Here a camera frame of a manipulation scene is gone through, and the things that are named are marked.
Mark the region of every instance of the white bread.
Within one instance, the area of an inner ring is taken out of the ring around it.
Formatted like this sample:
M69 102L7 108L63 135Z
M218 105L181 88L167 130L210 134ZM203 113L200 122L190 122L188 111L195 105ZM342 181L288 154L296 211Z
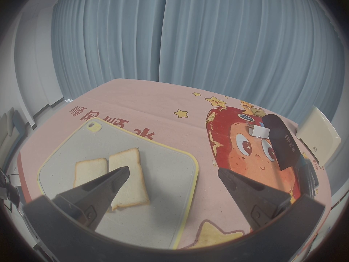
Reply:
M80 186L107 173L107 159L97 158L76 162L73 187Z
M129 167L130 176L112 201L112 210L115 210L117 207L147 205L150 203L144 183L138 148L131 148L109 156L110 172L124 166Z

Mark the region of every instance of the gray cutting board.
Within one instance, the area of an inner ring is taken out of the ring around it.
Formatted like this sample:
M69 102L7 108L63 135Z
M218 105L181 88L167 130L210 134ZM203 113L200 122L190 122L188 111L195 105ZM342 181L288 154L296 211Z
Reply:
M137 147L150 205L107 212L96 232L143 247L175 248L189 212L198 175L198 163L185 152L155 143L93 118L74 132L42 166L38 183L44 194L73 188L75 163L106 158Z

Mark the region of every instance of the blue curtain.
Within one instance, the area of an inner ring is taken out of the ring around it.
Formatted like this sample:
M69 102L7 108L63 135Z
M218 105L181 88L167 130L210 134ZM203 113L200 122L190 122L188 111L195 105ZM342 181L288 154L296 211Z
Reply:
M314 0L59 0L52 54L65 98L115 78L251 102L298 123L331 120L344 50Z

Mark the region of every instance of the cartoon face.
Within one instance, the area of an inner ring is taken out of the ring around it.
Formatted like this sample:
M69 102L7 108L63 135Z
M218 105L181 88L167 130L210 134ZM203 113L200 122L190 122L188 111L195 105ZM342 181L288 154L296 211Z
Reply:
M280 171L268 139L252 137L252 128L236 122L230 127L230 169L273 188L290 193L294 185L292 168Z

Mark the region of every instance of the red cartoon hair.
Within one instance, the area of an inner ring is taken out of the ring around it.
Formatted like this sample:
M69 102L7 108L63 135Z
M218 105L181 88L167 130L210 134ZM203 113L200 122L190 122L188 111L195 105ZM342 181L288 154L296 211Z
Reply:
M236 123L257 124L260 126L262 118L254 115L245 115L243 110L233 107L217 107L212 109L206 118L206 129L210 139L212 153L216 163L221 168L231 169L228 156L232 149L230 140L230 127ZM213 146L219 142L223 146L217 147L217 154L214 153Z

